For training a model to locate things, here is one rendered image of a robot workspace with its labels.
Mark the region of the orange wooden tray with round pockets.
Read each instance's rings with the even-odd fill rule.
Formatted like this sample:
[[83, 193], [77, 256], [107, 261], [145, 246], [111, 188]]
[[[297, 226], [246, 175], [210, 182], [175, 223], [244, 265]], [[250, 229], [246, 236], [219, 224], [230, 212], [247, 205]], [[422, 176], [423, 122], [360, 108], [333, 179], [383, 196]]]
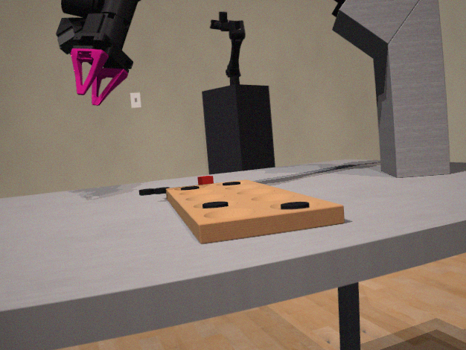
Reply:
[[[224, 182], [219, 182], [191, 185], [199, 186], [199, 189], [183, 191], [183, 187], [166, 188], [167, 200], [201, 244], [313, 229], [345, 222], [343, 205], [247, 179], [232, 182], [240, 184], [223, 185]], [[202, 208], [203, 203], [219, 201], [228, 202], [230, 207]], [[310, 208], [281, 209], [281, 204], [290, 202], [309, 202]]]

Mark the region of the red block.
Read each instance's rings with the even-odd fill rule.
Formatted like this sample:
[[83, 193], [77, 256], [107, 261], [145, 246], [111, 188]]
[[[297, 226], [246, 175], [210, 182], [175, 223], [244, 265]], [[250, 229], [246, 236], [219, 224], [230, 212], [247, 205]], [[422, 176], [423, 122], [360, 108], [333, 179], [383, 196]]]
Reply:
[[213, 176], [199, 176], [197, 178], [198, 178], [198, 185], [214, 183]]

